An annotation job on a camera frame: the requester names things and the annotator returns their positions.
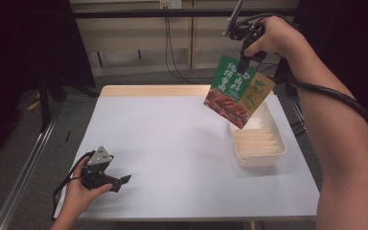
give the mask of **food package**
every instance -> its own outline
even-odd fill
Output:
[[[242,129],[275,83],[251,67],[244,75],[237,73],[238,64],[222,56],[204,104]]]

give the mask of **table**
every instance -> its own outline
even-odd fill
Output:
[[[314,219],[319,192],[275,95],[267,102],[287,145],[273,167],[242,168],[229,125],[203,105],[209,85],[111,85],[99,97],[75,162],[104,146],[108,175],[131,174],[81,219]],[[55,217],[64,198],[58,204]]]

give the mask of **wall outlet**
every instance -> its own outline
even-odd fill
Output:
[[[181,0],[170,0],[170,9],[182,9]]]
[[[160,9],[169,9],[170,8],[170,0],[159,0]]]

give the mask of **plastic container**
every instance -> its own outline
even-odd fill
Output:
[[[237,162],[242,167],[272,166],[287,151],[266,102],[258,107],[243,129],[233,124],[230,127]]]

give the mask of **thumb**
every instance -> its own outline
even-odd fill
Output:
[[[252,57],[261,50],[262,50],[262,41],[258,39],[244,50],[244,54],[248,57]]]
[[[94,197],[98,197],[102,194],[106,194],[106,192],[109,192],[109,190],[111,190],[112,187],[113,187],[112,184],[105,184],[97,188],[96,190],[92,190],[91,192],[94,195]]]

